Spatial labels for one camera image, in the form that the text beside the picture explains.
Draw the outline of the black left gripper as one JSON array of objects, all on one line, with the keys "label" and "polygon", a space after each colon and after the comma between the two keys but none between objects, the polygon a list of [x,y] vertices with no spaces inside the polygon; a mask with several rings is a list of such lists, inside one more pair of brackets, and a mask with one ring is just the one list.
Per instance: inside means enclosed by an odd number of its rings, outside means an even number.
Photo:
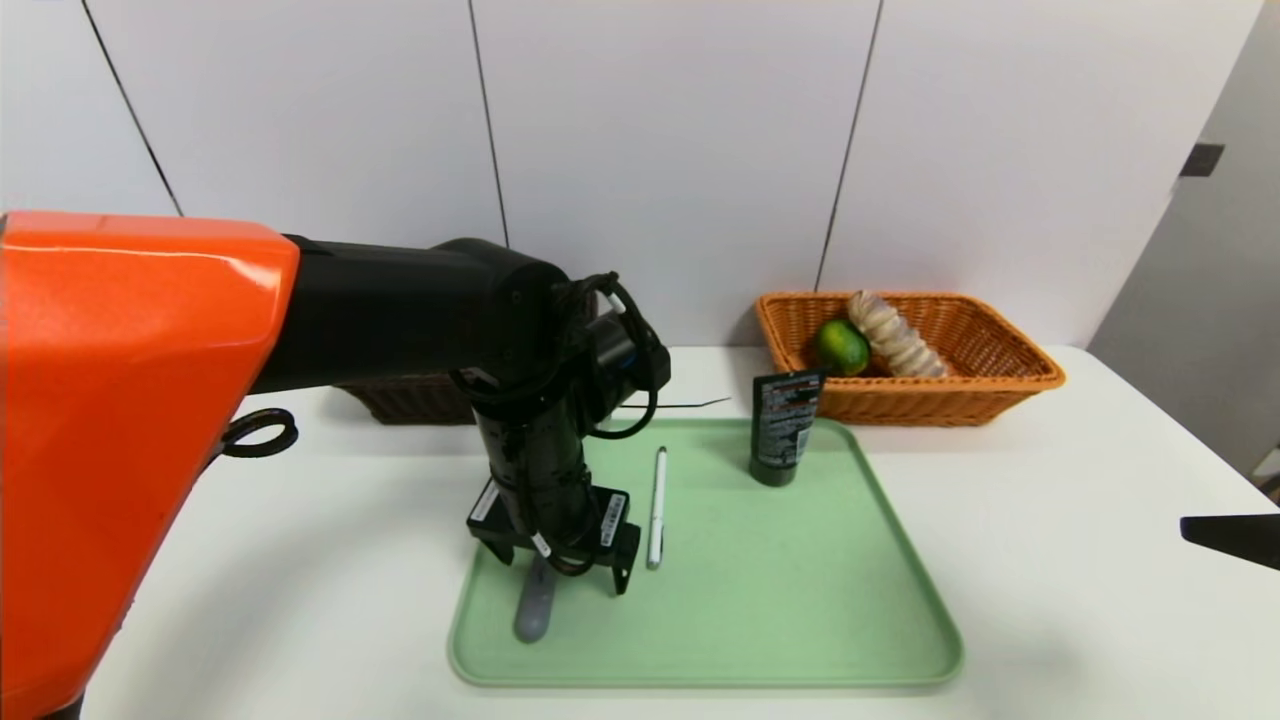
[{"label": "black left gripper", "polygon": [[489,480],[466,519],[470,534],[506,566],[515,548],[554,568],[609,568],[614,594],[627,592],[643,530],[627,520],[628,493],[595,487],[582,433],[566,404],[508,421],[479,413]]}]

